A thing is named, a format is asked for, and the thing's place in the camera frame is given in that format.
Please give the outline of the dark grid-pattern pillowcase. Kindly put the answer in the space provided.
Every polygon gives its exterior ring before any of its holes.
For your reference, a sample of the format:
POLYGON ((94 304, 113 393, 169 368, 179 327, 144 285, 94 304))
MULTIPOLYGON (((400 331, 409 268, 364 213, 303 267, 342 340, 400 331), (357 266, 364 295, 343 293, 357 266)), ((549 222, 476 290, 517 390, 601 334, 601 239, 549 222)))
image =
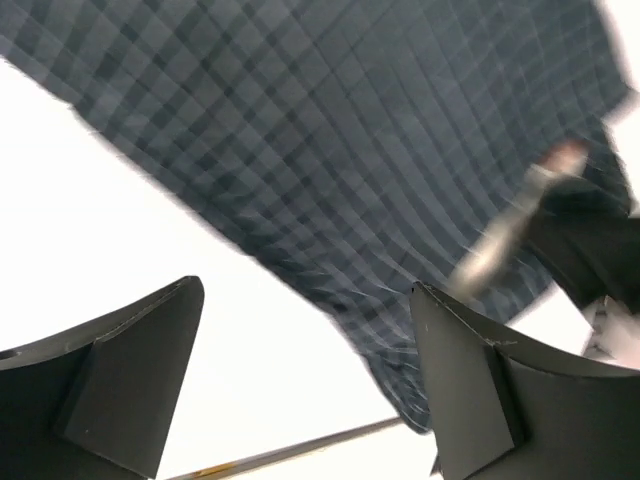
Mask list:
POLYGON ((418 433, 412 285, 566 141, 586 191, 551 210, 631 207, 592 1, 5 1, 1 54, 331 315, 418 433))

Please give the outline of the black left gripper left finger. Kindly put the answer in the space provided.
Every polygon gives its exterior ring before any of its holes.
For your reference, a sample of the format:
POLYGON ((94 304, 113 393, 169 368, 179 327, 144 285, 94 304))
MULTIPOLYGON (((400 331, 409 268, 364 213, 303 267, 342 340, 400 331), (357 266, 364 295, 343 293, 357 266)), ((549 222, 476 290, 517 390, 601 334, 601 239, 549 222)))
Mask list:
POLYGON ((2 479, 155 478, 203 303, 187 276, 2 351, 2 479))

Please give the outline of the cream pillow with bear print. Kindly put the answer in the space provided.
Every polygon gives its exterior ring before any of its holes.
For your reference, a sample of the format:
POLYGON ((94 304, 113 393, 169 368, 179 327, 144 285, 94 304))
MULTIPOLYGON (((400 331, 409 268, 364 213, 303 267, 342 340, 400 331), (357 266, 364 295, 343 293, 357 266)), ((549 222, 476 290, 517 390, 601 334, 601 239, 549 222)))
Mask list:
POLYGON ((555 148, 526 172, 511 203, 492 219, 451 273, 447 291, 466 303, 487 289, 518 249, 545 195, 558 185, 582 177, 588 152, 577 142, 555 148))

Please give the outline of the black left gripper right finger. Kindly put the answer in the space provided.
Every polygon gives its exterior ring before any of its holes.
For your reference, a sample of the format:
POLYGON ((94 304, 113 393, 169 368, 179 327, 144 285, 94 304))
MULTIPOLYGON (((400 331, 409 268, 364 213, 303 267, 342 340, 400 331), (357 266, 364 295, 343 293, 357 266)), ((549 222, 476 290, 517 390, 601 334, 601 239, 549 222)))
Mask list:
POLYGON ((636 480, 639 374, 534 340, 436 288, 410 310, 448 480, 636 480))

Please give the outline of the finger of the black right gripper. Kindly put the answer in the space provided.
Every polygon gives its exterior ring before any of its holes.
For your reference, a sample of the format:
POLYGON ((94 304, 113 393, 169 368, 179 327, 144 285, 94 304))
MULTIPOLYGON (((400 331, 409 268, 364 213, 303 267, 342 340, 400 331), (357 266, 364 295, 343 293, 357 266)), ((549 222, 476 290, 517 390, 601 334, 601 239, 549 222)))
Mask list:
POLYGON ((608 296, 639 312, 639 219, 618 154, 598 124, 591 132, 585 184, 543 201, 527 246, 580 309, 608 296))

